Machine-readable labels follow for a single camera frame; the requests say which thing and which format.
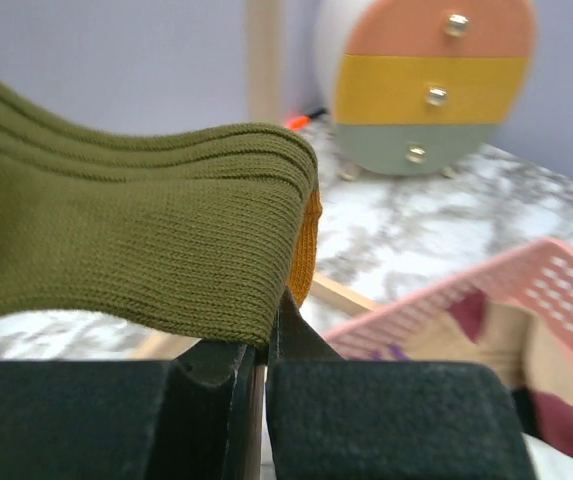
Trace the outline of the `maroon beige purple-striped sock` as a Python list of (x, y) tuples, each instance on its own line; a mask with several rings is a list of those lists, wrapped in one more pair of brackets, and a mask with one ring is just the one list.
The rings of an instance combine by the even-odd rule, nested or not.
[(374, 312), (371, 323), (393, 330), (395, 359), (478, 363), (506, 388), (524, 391), (540, 438), (573, 457), (571, 358), (535, 311), (475, 289), (405, 325), (391, 309)]

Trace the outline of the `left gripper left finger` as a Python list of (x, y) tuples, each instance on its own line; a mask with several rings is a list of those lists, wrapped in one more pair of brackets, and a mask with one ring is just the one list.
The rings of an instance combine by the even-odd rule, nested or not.
[(235, 479), (256, 352), (174, 360), (0, 361), (0, 479)]

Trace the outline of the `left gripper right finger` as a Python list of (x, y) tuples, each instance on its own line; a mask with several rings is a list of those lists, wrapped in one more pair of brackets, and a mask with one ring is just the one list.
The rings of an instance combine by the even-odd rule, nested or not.
[(280, 479), (532, 479), (511, 396), (487, 367), (396, 361), (450, 300), (423, 292), (320, 337), (284, 294), (268, 350)]

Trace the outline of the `olive striped sock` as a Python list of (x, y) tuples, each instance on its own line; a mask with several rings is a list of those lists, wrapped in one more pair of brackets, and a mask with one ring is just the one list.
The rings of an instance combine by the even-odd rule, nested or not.
[(0, 316), (108, 313), (262, 346), (315, 268), (318, 162), (283, 127), (95, 131), (0, 83)]

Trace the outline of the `white sock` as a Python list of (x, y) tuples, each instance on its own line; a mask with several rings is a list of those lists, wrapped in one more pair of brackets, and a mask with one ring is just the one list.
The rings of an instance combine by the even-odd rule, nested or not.
[(522, 437), (538, 480), (573, 480), (573, 458), (535, 437)]

